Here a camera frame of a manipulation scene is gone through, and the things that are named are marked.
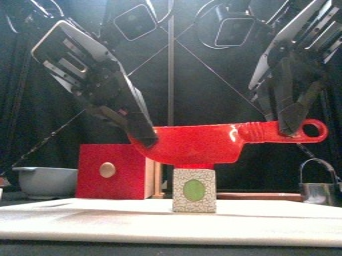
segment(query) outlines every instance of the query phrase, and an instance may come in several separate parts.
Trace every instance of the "pot handle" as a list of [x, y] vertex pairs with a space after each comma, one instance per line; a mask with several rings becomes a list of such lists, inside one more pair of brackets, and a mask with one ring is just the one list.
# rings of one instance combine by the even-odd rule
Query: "pot handle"
[[312, 162], [312, 161], [319, 162], [320, 164], [323, 164], [323, 165], [327, 167], [327, 170], [331, 172], [331, 175], [332, 175], [333, 184], [335, 184], [335, 185], [339, 185], [340, 177], [337, 176], [335, 167], [331, 165], [329, 162], [327, 162], [327, 161], [323, 160], [321, 158], [311, 158], [309, 160], [307, 160], [307, 161], [301, 164], [301, 167], [300, 167], [300, 174], [301, 174], [300, 181], [301, 181], [301, 183], [304, 183], [304, 168], [305, 168], [307, 164], [308, 164], [309, 162]]

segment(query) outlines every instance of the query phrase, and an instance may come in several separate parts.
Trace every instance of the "white tabletop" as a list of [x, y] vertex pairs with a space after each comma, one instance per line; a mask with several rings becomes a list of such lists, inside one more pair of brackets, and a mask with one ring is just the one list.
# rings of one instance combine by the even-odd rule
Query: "white tabletop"
[[0, 239], [342, 247], [342, 209], [218, 200], [214, 214], [173, 200], [63, 199], [0, 208]]

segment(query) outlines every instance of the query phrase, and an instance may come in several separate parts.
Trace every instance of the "silver bowl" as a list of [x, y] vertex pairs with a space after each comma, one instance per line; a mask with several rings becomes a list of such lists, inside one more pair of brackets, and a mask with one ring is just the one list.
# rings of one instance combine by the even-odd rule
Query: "silver bowl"
[[31, 199], [54, 199], [75, 196], [78, 169], [53, 167], [15, 167], [19, 186]]

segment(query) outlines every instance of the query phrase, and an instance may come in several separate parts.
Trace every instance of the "red ladle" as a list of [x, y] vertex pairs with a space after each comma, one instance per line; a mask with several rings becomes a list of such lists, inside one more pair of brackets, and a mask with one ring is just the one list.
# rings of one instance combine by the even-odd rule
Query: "red ladle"
[[[319, 136], [311, 137], [304, 126], [313, 125]], [[295, 136], [279, 132], [279, 121], [237, 124], [154, 127], [160, 140], [152, 148], [130, 138], [150, 159], [176, 166], [234, 163], [246, 143], [317, 143], [328, 136], [325, 124], [305, 120]]]

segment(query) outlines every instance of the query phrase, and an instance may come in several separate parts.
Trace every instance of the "round knob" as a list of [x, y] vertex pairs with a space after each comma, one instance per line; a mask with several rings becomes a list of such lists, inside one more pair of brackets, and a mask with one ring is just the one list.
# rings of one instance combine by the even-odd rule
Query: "round knob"
[[117, 168], [113, 163], [106, 162], [101, 166], [101, 175], [104, 178], [112, 178], [114, 174], [117, 173]]

